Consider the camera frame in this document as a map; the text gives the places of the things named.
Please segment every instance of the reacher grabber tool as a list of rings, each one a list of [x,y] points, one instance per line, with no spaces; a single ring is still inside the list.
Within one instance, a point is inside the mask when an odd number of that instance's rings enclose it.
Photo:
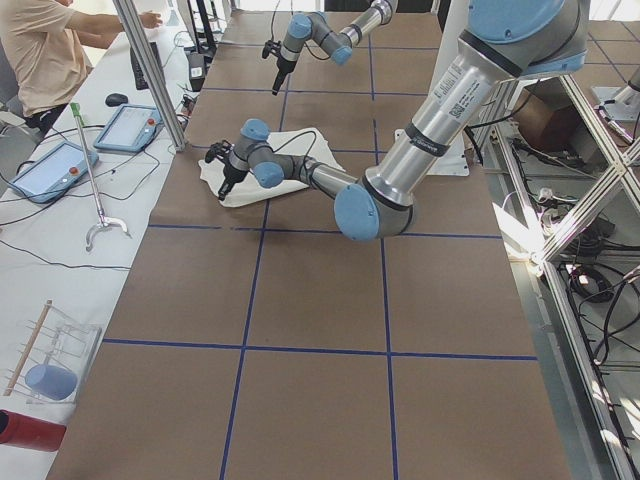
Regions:
[[[91,161],[89,160],[89,148],[87,147],[87,140],[84,138],[84,122],[80,116],[80,105],[77,103],[71,103],[71,111],[73,117],[76,120],[76,126],[78,127],[78,136],[80,137],[80,145],[82,146],[82,152],[84,153],[84,160],[87,162],[87,174],[89,175],[89,182],[91,183],[91,190],[93,190],[93,199],[96,202],[96,209],[98,210],[98,223],[93,225],[86,236],[86,249],[90,252],[93,249],[93,237],[103,230],[108,230],[111,227],[120,227],[126,236],[131,237],[129,229],[124,220],[119,218],[107,217],[104,214],[104,208],[102,201],[100,200],[100,191],[96,185],[95,178],[93,177],[93,171],[91,170]]]

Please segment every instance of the person's arm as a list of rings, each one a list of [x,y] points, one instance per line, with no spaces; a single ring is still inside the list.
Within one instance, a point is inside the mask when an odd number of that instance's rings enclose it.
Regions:
[[[94,35],[87,32],[76,32],[80,43],[85,47],[102,48],[106,50],[111,46],[113,41],[118,36],[117,33],[104,33],[102,35]]]
[[[162,25],[159,13],[145,12],[140,14],[140,20],[145,28],[157,28]],[[93,35],[104,35],[122,32],[122,24],[117,15],[88,15],[82,12],[74,12],[67,22],[67,28],[77,32],[85,32]]]

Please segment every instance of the computer mouse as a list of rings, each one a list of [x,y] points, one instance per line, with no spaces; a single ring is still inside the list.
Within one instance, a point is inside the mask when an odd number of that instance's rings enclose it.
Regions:
[[[111,93],[104,99],[104,103],[107,104],[107,107],[117,107],[123,103],[129,103],[129,97],[122,93]]]

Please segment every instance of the tablet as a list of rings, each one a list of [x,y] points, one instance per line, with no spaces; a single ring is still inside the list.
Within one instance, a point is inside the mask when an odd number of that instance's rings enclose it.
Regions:
[[[89,160],[95,164],[98,154],[89,151]],[[19,173],[9,187],[32,202],[47,203],[64,195],[85,173],[87,164],[82,147],[61,142]]]
[[[98,150],[138,153],[151,143],[161,123],[157,108],[124,103],[102,129],[93,146]]]

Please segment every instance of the hand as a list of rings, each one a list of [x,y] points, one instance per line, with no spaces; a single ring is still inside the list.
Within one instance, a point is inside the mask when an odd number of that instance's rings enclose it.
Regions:
[[[144,25],[144,28],[158,28],[160,25],[162,25],[160,14],[155,12],[141,13],[140,20],[142,21],[142,25]]]

